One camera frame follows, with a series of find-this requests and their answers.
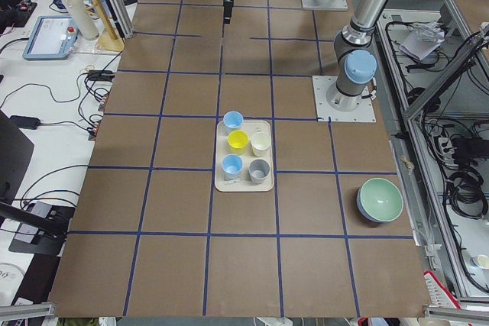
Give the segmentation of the light blue cup far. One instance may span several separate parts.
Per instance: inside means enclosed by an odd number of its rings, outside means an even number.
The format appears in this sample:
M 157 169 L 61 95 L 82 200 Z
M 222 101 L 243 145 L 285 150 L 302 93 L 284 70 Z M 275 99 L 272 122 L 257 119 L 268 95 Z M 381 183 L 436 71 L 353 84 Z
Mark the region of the light blue cup far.
M 243 115 L 238 111 L 228 111 L 223 116 L 223 123 L 228 134 L 240 130 L 243 124 Z

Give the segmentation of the light blue cup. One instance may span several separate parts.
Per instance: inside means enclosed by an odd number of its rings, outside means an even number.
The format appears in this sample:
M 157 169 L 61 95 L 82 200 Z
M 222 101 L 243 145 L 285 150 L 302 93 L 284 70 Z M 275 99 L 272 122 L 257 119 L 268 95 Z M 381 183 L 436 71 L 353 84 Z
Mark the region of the light blue cup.
M 228 111 L 223 116 L 223 123 L 228 134 L 240 130 L 243 124 L 243 115 L 238 111 Z
M 237 154 L 228 154 L 222 159 L 222 170 L 225 180 L 237 179 L 243 169 L 242 158 Z

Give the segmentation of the yellow plastic cup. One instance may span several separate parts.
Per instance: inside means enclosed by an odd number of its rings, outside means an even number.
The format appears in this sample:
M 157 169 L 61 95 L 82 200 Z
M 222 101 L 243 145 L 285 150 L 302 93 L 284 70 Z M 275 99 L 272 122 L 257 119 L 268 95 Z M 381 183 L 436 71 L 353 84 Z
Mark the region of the yellow plastic cup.
M 236 155 L 242 155 L 246 152 L 248 146 L 248 135 L 242 130 L 232 131 L 228 135 L 229 151 Z

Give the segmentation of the pale green white cup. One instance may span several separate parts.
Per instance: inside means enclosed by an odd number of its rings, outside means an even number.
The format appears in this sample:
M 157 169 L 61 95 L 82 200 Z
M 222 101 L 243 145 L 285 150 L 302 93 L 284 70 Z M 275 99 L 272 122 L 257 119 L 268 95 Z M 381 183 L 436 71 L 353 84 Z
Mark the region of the pale green white cup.
M 251 136 L 251 148 L 256 157 L 264 157 L 271 146 L 270 135 L 265 132 L 257 132 Z

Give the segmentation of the light blue cup near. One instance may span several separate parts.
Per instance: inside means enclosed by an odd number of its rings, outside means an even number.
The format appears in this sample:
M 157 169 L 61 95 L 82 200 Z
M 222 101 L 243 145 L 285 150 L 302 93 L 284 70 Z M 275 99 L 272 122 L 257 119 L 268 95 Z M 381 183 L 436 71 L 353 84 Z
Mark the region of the light blue cup near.
M 222 159 L 222 170 L 225 180 L 237 179 L 243 169 L 242 158 L 237 154 L 228 154 Z

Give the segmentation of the grey plastic cup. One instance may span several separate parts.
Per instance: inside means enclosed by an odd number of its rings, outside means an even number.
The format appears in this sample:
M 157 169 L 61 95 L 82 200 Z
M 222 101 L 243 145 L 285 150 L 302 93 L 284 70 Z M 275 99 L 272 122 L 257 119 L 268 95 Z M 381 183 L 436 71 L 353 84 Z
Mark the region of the grey plastic cup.
M 248 167 L 248 173 L 254 184 L 261 184 L 270 175 L 270 165 L 266 160 L 253 160 Z

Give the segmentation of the wooden mug tree stand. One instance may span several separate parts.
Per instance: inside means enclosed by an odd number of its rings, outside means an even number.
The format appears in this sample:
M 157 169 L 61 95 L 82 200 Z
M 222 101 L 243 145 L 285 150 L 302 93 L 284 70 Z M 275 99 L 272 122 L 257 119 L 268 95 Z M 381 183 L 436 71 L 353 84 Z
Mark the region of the wooden mug tree stand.
M 116 34 L 114 27 L 107 15 L 102 0 L 92 0 L 92 7 L 96 10 L 96 14 L 102 21 L 104 29 L 97 41 L 97 47 L 100 50 L 121 52 L 124 49 L 124 42 L 120 36 Z

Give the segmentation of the beige water bottle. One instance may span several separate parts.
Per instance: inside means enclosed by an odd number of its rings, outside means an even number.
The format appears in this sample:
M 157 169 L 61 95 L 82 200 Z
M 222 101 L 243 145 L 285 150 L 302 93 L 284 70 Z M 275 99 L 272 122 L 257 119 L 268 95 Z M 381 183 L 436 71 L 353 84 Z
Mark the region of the beige water bottle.
M 79 32 L 87 40 L 95 40 L 99 36 L 99 30 L 94 20 L 87 13 L 83 0 L 61 0 L 66 10 L 72 17 Z

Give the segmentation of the cream plastic tray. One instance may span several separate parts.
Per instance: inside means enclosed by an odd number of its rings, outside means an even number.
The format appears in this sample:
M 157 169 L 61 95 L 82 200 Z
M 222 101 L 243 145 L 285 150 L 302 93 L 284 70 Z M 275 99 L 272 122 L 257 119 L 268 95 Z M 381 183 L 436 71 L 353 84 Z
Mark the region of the cream plastic tray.
M 228 132 L 225 129 L 223 121 L 220 121 L 217 125 L 215 138 L 215 188 L 220 192 L 268 192 L 274 187 L 273 148 L 270 147 L 262 157 L 258 157 L 253 152 L 251 137 L 253 134 L 260 132 L 271 137 L 270 124 L 265 120 L 244 120 L 242 130 L 248 135 L 248 145 L 244 153 L 240 155 L 243 168 L 238 178 L 226 179 L 225 172 L 222 168 L 222 160 L 226 155 L 231 153 L 228 144 Z M 260 183 L 254 183 L 248 171 L 249 165 L 256 159 L 262 159 L 270 166 L 270 173 Z

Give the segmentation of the blue teach pendant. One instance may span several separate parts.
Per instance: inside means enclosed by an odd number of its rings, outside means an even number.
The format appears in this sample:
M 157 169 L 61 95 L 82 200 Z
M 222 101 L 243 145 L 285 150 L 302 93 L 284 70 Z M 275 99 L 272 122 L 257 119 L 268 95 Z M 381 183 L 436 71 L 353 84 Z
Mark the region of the blue teach pendant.
M 23 52 L 25 60 L 65 60 L 73 50 L 78 28 L 69 16 L 41 16 Z

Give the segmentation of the black power adapter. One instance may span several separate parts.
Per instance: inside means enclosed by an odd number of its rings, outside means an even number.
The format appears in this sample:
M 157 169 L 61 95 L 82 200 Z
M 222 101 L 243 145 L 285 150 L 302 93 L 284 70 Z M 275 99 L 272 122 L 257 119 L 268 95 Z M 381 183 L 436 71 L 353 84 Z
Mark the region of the black power adapter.
M 12 115 L 9 120 L 20 129 L 36 130 L 41 126 L 41 121 L 36 117 Z

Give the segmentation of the green blue bowl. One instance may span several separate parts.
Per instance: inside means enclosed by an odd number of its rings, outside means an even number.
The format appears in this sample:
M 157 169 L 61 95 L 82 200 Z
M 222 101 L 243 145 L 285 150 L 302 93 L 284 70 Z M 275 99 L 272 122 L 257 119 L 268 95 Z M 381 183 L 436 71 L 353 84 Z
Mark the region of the green blue bowl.
M 380 177 L 367 180 L 358 190 L 356 204 L 362 216 L 374 223 L 397 220 L 404 208 L 400 190 Z

